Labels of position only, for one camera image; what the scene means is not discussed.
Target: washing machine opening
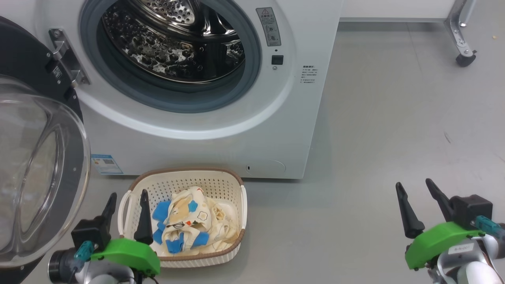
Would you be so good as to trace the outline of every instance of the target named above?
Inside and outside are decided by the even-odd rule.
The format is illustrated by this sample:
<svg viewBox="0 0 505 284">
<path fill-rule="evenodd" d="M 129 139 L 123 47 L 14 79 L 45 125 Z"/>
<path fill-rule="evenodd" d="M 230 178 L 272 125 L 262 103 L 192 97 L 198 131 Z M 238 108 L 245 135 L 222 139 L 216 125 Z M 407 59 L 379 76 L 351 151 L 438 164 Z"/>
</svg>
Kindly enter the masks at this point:
<svg viewBox="0 0 505 284">
<path fill-rule="evenodd" d="M 261 62 L 257 33 L 233 0 L 90 0 L 81 37 L 109 84 L 170 112 L 207 112 L 236 101 Z"/>
</svg>

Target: brown basket rim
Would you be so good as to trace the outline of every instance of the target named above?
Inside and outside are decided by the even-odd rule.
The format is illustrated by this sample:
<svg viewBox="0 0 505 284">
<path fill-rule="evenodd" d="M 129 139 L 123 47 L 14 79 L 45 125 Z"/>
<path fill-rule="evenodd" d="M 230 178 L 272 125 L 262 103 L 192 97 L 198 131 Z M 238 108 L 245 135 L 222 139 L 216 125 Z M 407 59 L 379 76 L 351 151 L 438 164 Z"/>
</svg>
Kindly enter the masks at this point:
<svg viewBox="0 0 505 284">
<path fill-rule="evenodd" d="M 142 175 L 138 176 L 133 183 L 130 185 L 128 188 L 127 192 L 130 191 L 132 192 L 133 189 L 138 185 L 138 183 L 145 179 L 148 176 L 155 175 L 155 174 L 160 174 L 160 173 L 169 173 L 169 172 L 183 172 L 183 171 L 218 171 L 218 172 L 225 172 L 231 174 L 234 178 L 237 179 L 238 184 L 243 186 L 244 182 L 240 178 L 238 174 L 231 170 L 223 169 L 223 168 L 167 168 L 167 169 L 160 169 L 160 170 L 153 170 L 149 171 L 146 173 L 143 173 Z M 219 257 L 226 255 L 236 249 L 238 245 L 242 242 L 242 239 L 245 234 L 245 229 L 240 230 L 240 234 L 238 235 L 237 240 L 230 246 L 228 249 L 220 252 L 215 252 L 215 253 L 208 253 L 208 254 L 202 254 L 202 255 L 195 255 L 195 256 L 174 256 L 174 257 L 158 257 L 160 261 L 191 261 L 191 260 L 199 260 L 199 259 L 205 259 L 205 258 L 212 258 L 212 257 Z"/>
</svg>

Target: cream colored cloth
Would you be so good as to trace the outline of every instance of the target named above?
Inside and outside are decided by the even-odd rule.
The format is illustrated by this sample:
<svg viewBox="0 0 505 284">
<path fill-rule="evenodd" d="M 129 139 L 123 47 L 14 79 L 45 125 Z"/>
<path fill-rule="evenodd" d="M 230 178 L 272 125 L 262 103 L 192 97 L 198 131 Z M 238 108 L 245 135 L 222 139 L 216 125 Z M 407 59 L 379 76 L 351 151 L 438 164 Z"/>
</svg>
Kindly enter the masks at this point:
<svg viewBox="0 0 505 284">
<path fill-rule="evenodd" d="M 238 238 L 237 221 L 227 216 L 215 200 L 205 197 L 200 187 L 190 187 L 174 195 L 168 211 L 162 239 L 173 242 L 184 233 L 181 252 L 172 254 L 174 256 L 222 251 Z M 209 234 L 207 244 L 193 248 L 200 232 Z"/>
</svg>

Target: white washing machine panel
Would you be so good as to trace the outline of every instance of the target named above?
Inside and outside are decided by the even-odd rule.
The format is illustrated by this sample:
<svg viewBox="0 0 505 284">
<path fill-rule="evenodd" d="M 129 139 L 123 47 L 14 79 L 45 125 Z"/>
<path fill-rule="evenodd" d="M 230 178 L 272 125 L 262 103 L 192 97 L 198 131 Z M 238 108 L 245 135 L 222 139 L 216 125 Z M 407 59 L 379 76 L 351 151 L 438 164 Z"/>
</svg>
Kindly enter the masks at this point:
<svg viewBox="0 0 505 284">
<path fill-rule="evenodd" d="M 299 0 L 235 0 L 258 34 L 260 71 L 239 100 L 196 114 L 143 105 L 100 76 L 81 41 L 85 0 L 5 2 L 0 16 L 50 47 L 49 29 L 65 31 L 90 81 L 76 91 L 91 151 L 111 155 L 123 174 L 208 165 L 229 168 L 242 177 L 302 178 L 342 2 L 313 0 L 308 7 Z M 256 11 L 266 7 L 275 13 L 280 46 L 267 46 Z M 283 55 L 283 64 L 272 65 L 272 55 Z"/>
</svg>

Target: green plastic bracket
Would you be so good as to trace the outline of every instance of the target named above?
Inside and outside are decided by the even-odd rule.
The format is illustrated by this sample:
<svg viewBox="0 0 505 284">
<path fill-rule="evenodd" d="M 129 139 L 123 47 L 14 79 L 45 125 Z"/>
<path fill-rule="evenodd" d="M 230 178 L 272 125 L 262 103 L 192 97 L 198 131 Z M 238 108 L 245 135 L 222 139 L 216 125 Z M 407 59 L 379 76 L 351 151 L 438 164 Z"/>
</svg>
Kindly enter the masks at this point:
<svg viewBox="0 0 505 284">
<path fill-rule="evenodd" d="M 467 231 L 454 222 L 442 223 L 417 236 L 405 253 L 409 269 L 423 268 L 435 256 L 457 245 L 468 235 L 478 236 L 480 230 Z"/>
<path fill-rule="evenodd" d="M 146 276 L 160 274 L 160 259 L 150 246 L 129 239 L 111 240 L 105 250 L 91 255 L 91 260 L 107 259 L 126 265 Z"/>
</svg>

